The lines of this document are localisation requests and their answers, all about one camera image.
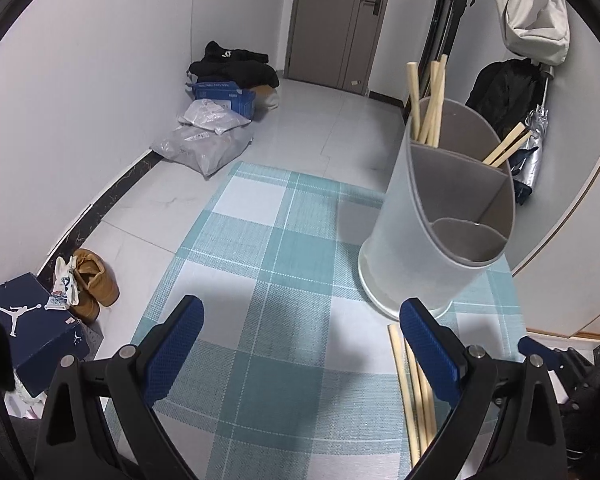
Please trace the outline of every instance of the brown boot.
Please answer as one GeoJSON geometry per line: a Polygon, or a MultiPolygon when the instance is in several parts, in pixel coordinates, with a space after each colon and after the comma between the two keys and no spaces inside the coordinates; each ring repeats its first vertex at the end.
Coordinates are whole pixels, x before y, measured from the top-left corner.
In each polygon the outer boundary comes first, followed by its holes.
{"type": "Polygon", "coordinates": [[[78,285],[78,304],[70,306],[69,312],[81,322],[90,325],[96,321],[100,313],[100,305],[91,294],[81,289],[80,285],[78,285]]]}
{"type": "Polygon", "coordinates": [[[120,290],[102,259],[88,249],[76,249],[74,278],[78,288],[91,294],[102,306],[112,305],[120,290]]]}

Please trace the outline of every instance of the teal and white tablecloth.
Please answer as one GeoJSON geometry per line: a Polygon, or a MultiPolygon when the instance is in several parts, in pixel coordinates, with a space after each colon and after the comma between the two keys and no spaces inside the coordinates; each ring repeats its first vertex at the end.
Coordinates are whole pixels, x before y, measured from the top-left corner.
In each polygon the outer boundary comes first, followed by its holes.
{"type": "MultiPolygon", "coordinates": [[[[134,343],[184,294],[205,324],[155,411],[201,479],[401,479],[410,470],[387,325],[358,250],[381,193],[239,162],[192,226],[134,343]]],[[[501,259],[439,320],[466,345],[518,360],[525,328],[501,259]]],[[[440,422],[447,406],[436,403],[440,422]]],[[[120,448],[125,438],[112,409],[120,448]]],[[[493,427],[493,413],[484,431],[493,427]]]]}

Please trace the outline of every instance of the bundle of chopsticks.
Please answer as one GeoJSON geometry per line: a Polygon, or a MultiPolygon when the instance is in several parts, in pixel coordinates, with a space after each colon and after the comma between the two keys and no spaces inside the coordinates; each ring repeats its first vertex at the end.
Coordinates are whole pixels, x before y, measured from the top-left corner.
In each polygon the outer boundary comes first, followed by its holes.
{"type": "Polygon", "coordinates": [[[400,326],[391,324],[388,328],[391,347],[394,351],[395,367],[398,371],[398,384],[400,385],[400,393],[402,395],[404,416],[407,423],[411,467],[414,467],[436,436],[436,410],[433,403],[433,391],[422,368],[417,363],[409,343],[402,337],[400,326]],[[404,351],[407,356],[414,402],[411,401],[402,343],[404,343],[404,351]]]}
{"type": "Polygon", "coordinates": [[[483,162],[488,166],[498,168],[505,160],[519,150],[530,136],[531,131],[527,131],[523,123],[518,123],[483,162]]]}
{"type": "Polygon", "coordinates": [[[431,99],[422,124],[420,123],[418,64],[413,61],[407,63],[407,79],[411,99],[411,139],[434,148],[437,148],[440,142],[442,105],[445,101],[446,59],[447,55],[443,54],[440,56],[440,61],[431,62],[431,99]]]}

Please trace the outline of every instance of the door handle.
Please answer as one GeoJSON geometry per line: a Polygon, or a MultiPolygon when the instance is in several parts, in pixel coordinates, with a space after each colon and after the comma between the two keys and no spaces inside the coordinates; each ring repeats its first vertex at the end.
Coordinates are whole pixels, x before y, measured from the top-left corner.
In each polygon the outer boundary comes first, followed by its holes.
{"type": "Polygon", "coordinates": [[[382,0],[363,0],[362,3],[374,6],[374,16],[380,14],[380,7],[382,7],[382,0]]]}

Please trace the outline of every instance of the white jordan logo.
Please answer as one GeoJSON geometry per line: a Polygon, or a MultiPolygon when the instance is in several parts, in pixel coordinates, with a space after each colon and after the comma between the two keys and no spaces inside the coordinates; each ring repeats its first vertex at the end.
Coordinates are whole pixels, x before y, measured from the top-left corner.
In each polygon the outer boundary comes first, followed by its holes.
{"type": "Polygon", "coordinates": [[[22,316],[25,312],[30,312],[31,310],[36,310],[40,308],[42,305],[37,304],[36,306],[32,306],[29,308],[28,306],[10,306],[11,310],[7,310],[6,308],[2,308],[0,306],[0,311],[5,314],[9,314],[11,316],[11,333],[9,334],[12,337],[16,337],[16,323],[18,322],[18,318],[22,316]]]}

